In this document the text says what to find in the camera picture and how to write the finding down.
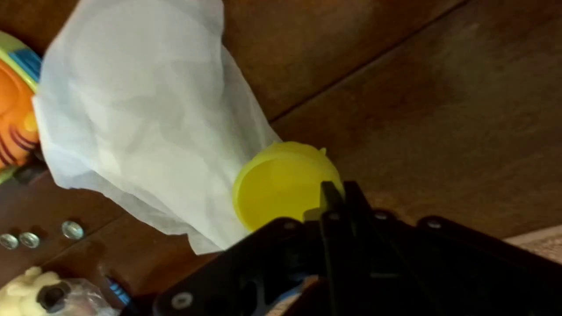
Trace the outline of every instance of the orange object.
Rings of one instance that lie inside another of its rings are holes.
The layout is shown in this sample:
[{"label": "orange object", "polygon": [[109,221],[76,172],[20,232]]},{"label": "orange object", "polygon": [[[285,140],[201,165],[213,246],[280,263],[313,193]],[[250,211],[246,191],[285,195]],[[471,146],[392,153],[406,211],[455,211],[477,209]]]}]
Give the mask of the orange object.
[{"label": "orange object", "polygon": [[34,90],[0,60],[0,169],[23,165],[39,142]]}]

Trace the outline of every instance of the metal screw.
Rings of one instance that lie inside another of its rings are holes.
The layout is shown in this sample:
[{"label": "metal screw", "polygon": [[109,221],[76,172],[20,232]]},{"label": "metal screw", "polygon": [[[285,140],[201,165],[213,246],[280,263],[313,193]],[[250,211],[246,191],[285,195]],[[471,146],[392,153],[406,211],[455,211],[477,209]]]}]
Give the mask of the metal screw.
[{"label": "metal screw", "polygon": [[389,219],[389,214],[385,214],[385,212],[375,212],[375,218],[380,219],[380,221],[387,221],[387,219]]},{"label": "metal screw", "polygon": [[71,240],[80,240],[85,237],[85,228],[76,223],[76,221],[64,221],[64,225],[60,226],[60,230],[64,232],[64,235]]},{"label": "metal screw", "polygon": [[189,309],[192,304],[194,304],[194,295],[190,291],[181,291],[173,298],[173,307],[176,311]]},{"label": "metal screw", "polygon": [[434,230],[441,230],[441,223],[436,221],[436,219],[427,221],[427,226],[429,226],[429,228],[434,228]]},{"label": "metal screw", "polygon": [[16,235],[13,235],[13,233],[2,233],[2,235],[0,235],[0,246],[2,246],[4,249],[13,251],[13,249],[16,249],[16,248],[20,246],[20,242],[18,242]]},{"label": "metal screw", "polygon": [[32,232],[25,232],[20,235],[20,244],[30,248],[30,249],[36,249],[41,246],[41,239],[39,235],[32,233]]}]

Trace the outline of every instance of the plastic bag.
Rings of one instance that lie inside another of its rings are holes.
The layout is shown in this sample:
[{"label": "plastic bag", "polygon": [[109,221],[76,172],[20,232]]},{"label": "plastic bag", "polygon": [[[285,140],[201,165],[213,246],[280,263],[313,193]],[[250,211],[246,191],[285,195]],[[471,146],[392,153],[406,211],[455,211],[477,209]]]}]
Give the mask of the plastic bag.
[{"label": "plastic bag", "polygon": [[278,135],[222,33],[220,0],[81,0],[34,100],[55,181],[190,233],[196,253],[243,239],[232,183]]}]

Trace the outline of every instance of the black plastic part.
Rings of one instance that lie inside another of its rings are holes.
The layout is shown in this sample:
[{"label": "black plastic part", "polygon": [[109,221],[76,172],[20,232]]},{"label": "black plastic part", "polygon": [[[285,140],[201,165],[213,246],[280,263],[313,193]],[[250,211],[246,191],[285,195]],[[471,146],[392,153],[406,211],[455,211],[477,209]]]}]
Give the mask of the black plastic part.
[{"label": "black plastic part", "polygon": [[48,172],[48,165],[41,160],[30,160],[27,165],[15,172],[15,179],[22,184],[32,184],[43,174]]},{"label": "black plastic part", "polygon": [[71,286],[66,283],[59,283],[53,286],[44,286],[37,293],[37,302],[41,307],[46,309],[46,312],[53,314],[66,307],[66,298],[71,293]]},{"label": "black plastic part", "polygon": [[[410,226],[355,183],[324,184],[306,223],[276,219],[162,293],[157,316],[262,316],[308,276],[290,316],[562,316],[562,267],[445,218]],[[194,295],[185,309],[178,293]]]}]

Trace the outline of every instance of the wood grain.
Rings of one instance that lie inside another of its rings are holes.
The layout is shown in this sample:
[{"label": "wood grain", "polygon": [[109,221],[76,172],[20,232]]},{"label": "wood grain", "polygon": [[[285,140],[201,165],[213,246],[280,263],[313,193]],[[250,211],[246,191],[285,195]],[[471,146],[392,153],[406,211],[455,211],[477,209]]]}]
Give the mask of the wood grain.
[{"label": "wood grain", "polygon": [[0,248],[0,284],[76,244],[64,237],[64,221],[78,221],[88,237],[124,216],[124,209],[99,193],[59,188],[48,172],[29,186],[16,181],[2,184],[0,200],[0,233],[18,237],[23,232],[34,232],[43,239],[37,249],[20,246],[8,251]]},{"label": "wood grain", "polygon": [[131,293],[145,297],[171,288],[211,258],[196,256],[185,235],[167,237],[124,216],[44,267],[66,277],[87,277],[106,290],[104,267]]},{"label": "wood grain", "polygon": [[408,219],[562,223],[562,3],[470,2],[275,123]]},{"label": "wood grain", "polygon": [[2,0],[0,30],[44,53],[78,0]]},{"label": "wood grain", "polygon": [[225,44],[276,118],[464,0],[227,0]]}]

